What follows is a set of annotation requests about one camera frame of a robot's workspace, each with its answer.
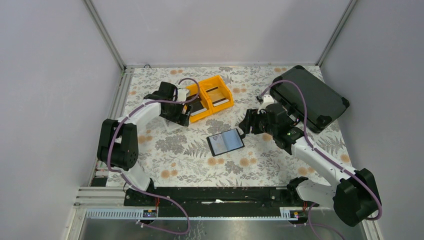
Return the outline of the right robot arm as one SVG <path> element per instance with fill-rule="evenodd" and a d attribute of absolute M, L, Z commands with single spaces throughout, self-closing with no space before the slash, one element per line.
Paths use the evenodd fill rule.
<path fill-rule="evenodd" d="M 297 127 L 280 104 L 248 109 L 238 126 L 242 137 L 247 134 L 271 135 L 280 149 L 304 161 L 328 182 L 324 185 L 306 177 L 291 180 L 286 193 L 291 205 L 299 206 L 304 201 L 319 204 L 333 210 L 350 227 L 382 216 L 374 175 L 366 168 L 357 170 L 325 152 Z"/>

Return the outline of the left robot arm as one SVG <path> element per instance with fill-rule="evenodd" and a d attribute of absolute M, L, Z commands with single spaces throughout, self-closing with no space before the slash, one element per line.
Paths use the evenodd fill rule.
<path fill-rule="evenodd" d="M 128 186 L 137 191 L 135 197 L 144 206 L 154 202 L 155 192 L 149 188 L 150 177 L 137 163 L 138 133 L 157 117 L 187 127 L 192 111 L 190 104 L 201 91 L 198 82 L 194 85 L 195 95 L 190 96 L 187 87 L 179 88 L 162 81 L 159 89 L 146 95 L 129 114 L 118 119 L 105 119 L 101 125 L 97 158 L 106 163 L 110 172 L 120 174 Z"/>

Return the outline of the black leather card holder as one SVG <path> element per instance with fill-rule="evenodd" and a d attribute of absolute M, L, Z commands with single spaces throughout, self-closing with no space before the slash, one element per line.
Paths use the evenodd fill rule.
<path fill-rule="evenodd" d="M 231 130 L 227 130 L 227 131 L 224 131 L 224 132 L 221 132 L 221 133 L 217 133 L 215 135 L 218 135 L 218 134 L 222 134 L 222 137 L 224 139 L 224 142 L 225 142 L 225 145 L 226 145 L 226 148 L 227 148 L 227 150 L 224 153 L 222 153 L 222 154 L 225 154 L 225 153 L 228 153 L 228 152 L 232 152 L 234 150 L 238 150 L 238 149 L 241 149 L 241 148 L 244 148 L 245 147 L 245 144 L 243 143 L 243 140 L 241 138 L 241 135 L 240 135 L 239 131 L 236 128 L 231 129 Z M 210 143 L 210 140 L 209 140 L 209 138 L 211 136 L 208 136 L 206 138 L 206 141 L 208 143 L 208 146 L 209 146 L 211 155 L 213 157 L 222 155 L 222 154 L 214 155 L 214 152 L 212 150 L 211 143 Z"/>

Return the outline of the white plastic bin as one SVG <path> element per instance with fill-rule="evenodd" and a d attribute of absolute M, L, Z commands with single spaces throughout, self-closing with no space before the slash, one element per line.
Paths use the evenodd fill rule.
<path fill-rule="evenodd" d="M 181 129 L 183 129 L 185 127 L 183 125 L 180 125 L 178 123 L 172 122 L 172 121 L 167 120 L 165 118 L 162 118 L 161 120 L 163 121 L 165 130 L 166 130 L 167 133 L 173 133 L 173 132 L 175 132 L 177 130 L 181 130 Z"/>

